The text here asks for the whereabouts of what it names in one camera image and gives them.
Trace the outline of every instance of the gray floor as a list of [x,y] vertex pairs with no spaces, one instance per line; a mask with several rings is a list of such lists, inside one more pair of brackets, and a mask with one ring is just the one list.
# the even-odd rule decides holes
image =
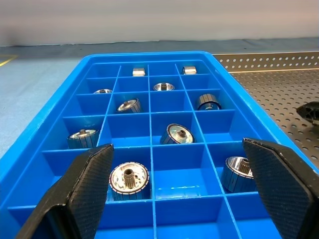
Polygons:
[[94,53],[203,50],[212,54],[319,51],[318,38],[160,41],[94,45],[0,47],[17,58],[0,67],[0,157],[39,112],[82,57]]

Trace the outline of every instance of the yellow tape line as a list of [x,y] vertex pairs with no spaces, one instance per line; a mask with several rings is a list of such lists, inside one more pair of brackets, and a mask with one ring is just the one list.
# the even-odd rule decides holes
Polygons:
[[3,61],[3,62],[0,63],[0,66],[3,66],[4,64],[6,64],[6,63],[14,60],[15,58],[17,58],[18,55],[0,55],[0,57],[10,57],[8,60]]

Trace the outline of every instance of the tray compartment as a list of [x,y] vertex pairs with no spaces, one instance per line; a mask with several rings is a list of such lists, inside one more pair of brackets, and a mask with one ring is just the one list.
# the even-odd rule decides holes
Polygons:
[[160,138],[171,123],[180,124],[191,131],[195,138],[195,143],[202,143],[203,138],[197,120],[193,113],[177,112],[177,113],[152,113],[152,144],[160,144]]
[[106,204],[95,239],[154,238],[151,201]]
[[93,79],[84,79],[78,89],[76,90],[77,94],[93,94],[94,92],[101,89],[113,90],[115,85],[116,78],[93,78]]
[[194,66],[196,68],[197,74],[209,74],[210,71],[206,64],[200,60],[189,60],[189,61],[179,61],[176,63],[177,70],[180,75],[183,74],[184,66]]
[[106,78],[106,77],[117,77],[119,70],[119,64],[109,63],[94,63],[89,69],[86,77],[87,78]]
[[210,74],[182,75],[181,78],[187,90],[220,88],[218,81]]
[[150,145],[149,114],[107,116],[98,145],[112,143],[114,147]]
[[138,92],[148,91],[148,77],[122,77],[118,78],[114,88],[114,92]]
[[170,83],[175,86],[174,91],[184,90],[179,76],[150,76],[150,91],[154,91],[153,86],[158,83]]
[[105,115],[111,94],[75,95],[63,111],[63,116]]
[[[152,190],[152,167],[151,167],[151,148],[150,147],[130,147],[115,148],[112,170],[118,165],[127,162],[136,162],[144,165],[150,174],[150,189]],[[112,189],[109,186],[107,192],[107,202],[113,202]]]
[[281,239],[257,193],[231,195],[227,200],[243,239]]
[[233,110],[196,112],[206,142],[242,140],[244,137],[258,138],[243,116]]
[[216,97],[218,102],[221,105],[221,110],[233,110],[235,109],[235,106],[231,99],[220,89],[207,89],[207,90],[188,90],[187,94],[189,96],[191,105],[193,107],[194,111],[197,110],[197,100],[200,96],[204,94],[212,94]]
[[81,129],[101,131],[104,116],[64,117],[53,125],[44,141],[43,150],[69,149],[67,138]]
[[119,73],[119,77],[132,77],[134,68],[144,68],[145,76],[149,75],[147,63],[134,62],[134,63],[122,64],[121,69],[120,69],[120,73]]
[[221,194],[203,144],[154,147],[153,162],[156,199]]
[[[228,157],[246,157],[241,141],[209,144],[208,150],[217,170],[219,179],[221,179],[221,174]],[[226,194],[231,194],[231,192],[227,191],[225,188],[223,189]]]
[[192,111],[187,94],[183,91],[151,92],[151,112]]
[[149,112],[149,94],[148,92],[131,92],[131,93],[113,93],[110,105],[107,111],[108,115],[123,115],[127,113],[118,113],[117,108],[124,103],[132,99],[139,99],[143,113]]
[[150,76],[173,76],[178,75],[174,62],[149,63]]
[[155,202],[158,239],[238,239],[222,197],[160,200]]

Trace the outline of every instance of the shiny metal part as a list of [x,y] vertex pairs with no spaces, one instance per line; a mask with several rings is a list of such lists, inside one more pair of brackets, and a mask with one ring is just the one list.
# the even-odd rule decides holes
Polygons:
[[195,75],[197,73],[196,67],[194,66],[184,66],[183,67],[183,74],[184,75]]
[[155,91],[172,91],[175,89],[175,86],[173,86],[170,83],[158,83],[153,86],[153,90]]
[[227,158],[221,183],[232,193],[255,191],[256,184],[248,159],[238,156]]
[[109,89],[100,89],[94,92],[94,94],[104,94],[104,93],[112,93],[112,90]]
[[169,124],[166,128],[165,133],[160,138],[161,144],[172,144],[172,143],[194,143],[195,138],[192,133],[179,124]]
[[133,69],[133,76],[145,76],[144,68],[134,68]]
[[94,148],[98,142],[99,134],[95,129],[81,129],[67,138],[70,149]]
[[141,103],[139,99],[133,99],[129,101],[125,101],[123,104],[121,104],[117,112],[119,113],[141,113],[143,112]]
[[204,94],[198,98],[196,108],[198,111],[220,110],[221,105],[214,95]]
[[149,199],[150,175],[140,163],[127,162],[117,166],[110,175],[114,201]]

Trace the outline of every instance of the black object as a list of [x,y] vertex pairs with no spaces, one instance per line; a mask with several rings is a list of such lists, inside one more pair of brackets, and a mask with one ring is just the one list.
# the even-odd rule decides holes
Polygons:
[[313,101],[297,108],[297,114],[308,122],[319,125],[319,102]]
[[16,239],[93,239],[106,201],[113,152],[106,144],[77,156]]
[[245,138],[259,195],[284,239],[319,238],[319,176],[290,148]]

